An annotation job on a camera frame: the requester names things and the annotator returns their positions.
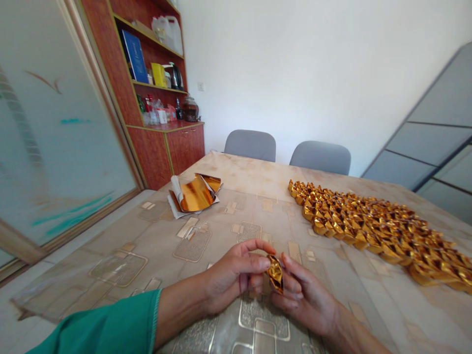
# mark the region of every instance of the pile of gold paper ingots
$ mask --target pile of gold paper ingots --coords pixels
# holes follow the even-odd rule
[[[289,192],[303,206],[302,215],[317,234],[408,267],[412,278],[423,286],[447,284],[472,295],[470,259],[405,205],[292,180]]]

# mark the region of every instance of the glass jar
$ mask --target glass jar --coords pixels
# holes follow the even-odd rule
[[[182,104],[183,118],[189,122],[196,122],[198,118],[198,106],[192,96],[187,96]]]

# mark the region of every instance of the glass panel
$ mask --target glass panel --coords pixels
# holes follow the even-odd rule
[[[0,267],[3,267],[5,264],[11,262],[14,259],[15,257],[13,257],[11,254],[6,253],[2,249],[0,249]]]
[[[0,11],[0,218],[40,245],[135,188],[64,9]]]

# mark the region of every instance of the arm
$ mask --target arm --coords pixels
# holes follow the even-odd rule
[[[390,353],[354,315],[337,302],[333,331],[327,336],[328,344],[339,353]]]
[[[282,259],[287,271],[284,281],[294,277],[302,287],[303,299],[294,300],[290,291],[284,291],[283,296],[272,293],[272,302],[276,306],[313,333],[323,336],[338,353],[390,353],[310,271],[285,254],[282,254]]]
[[[267,242],[252,239],[232,247],[215,265],[163,290],[122,299],[111,306],[77,312],[30,353],[144,353],[164,345],[192,323],[223,311],[251,286],[262,292],[269,260]],[[288,283],[299,284],[294,280]]]

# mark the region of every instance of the person's right hand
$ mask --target person's right hand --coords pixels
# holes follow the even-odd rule
[[[338,302],[309,270],[282,253],[286,277],[294,277],[302,288],[303,299],[294,300],[290,294],[272,292],[272,303],[320,336],[335,330]]]

